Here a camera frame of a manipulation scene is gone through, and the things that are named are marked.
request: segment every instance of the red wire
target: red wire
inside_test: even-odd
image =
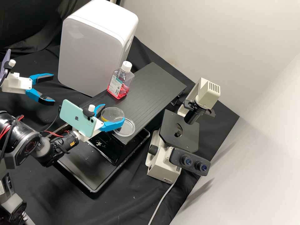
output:
[[[24,118],[24,115],[20,115],[18,118],[18,121],[20,121],[21,119]],[[0,140],[1,138],[7,133],[7,131],[9,131],[10,127],[8,127],[10,124],[8,124],[0,133]]]
[[[56,136],[56,137],[59,137],[59,138],[63,138],[63,137],[64,137],[64,136],[62,136],[62,135],[58,135],[58,134],[53,133],[53,132],[51,132],[51,131],[42,131],[42,132],[50,133],[50,134],[52,134],[52,135],[54,135],[54,136]]]

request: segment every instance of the white wall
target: white wall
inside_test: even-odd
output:
[[[243,115],[300,51],[295,0],[123,0],[136,36],[194,82],[221,85],[221,102]]]
[[[240,118],[171,225],[300,222],[300,54]]]

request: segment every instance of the microscope stage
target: microscope stage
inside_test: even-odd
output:
[[[187,124],[184,117],[165,110],[159,133],[163,141],[191,153],[199,149],[199,123]]]

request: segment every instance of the black platform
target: black platform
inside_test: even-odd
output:
[[[184,84],[155,63],[146,65],[135,73],[130,91],[123,99],[117,100],[107,91],[103,91],[80,105],[84,108],[90,104],[105,103],[106,107],[122,109],[125,116],[135,123],[134,134],[121,137],[114,132],[101,132],[90,142],[81,142],[72,149],[72,154],[64,155],[58,163],[89,191],[98,192],[150,136],[143,128],[185,88]]]

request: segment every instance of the mint green iphone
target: mint green iphone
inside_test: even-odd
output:
[[[88,119],[88,117],[83,114],[82,108],[69,100],[65,99],[62,102],[59,117],[75,129],[81,131],[85,136],[90,138],[93,135],[96,117],[90,117],[90,119]]]

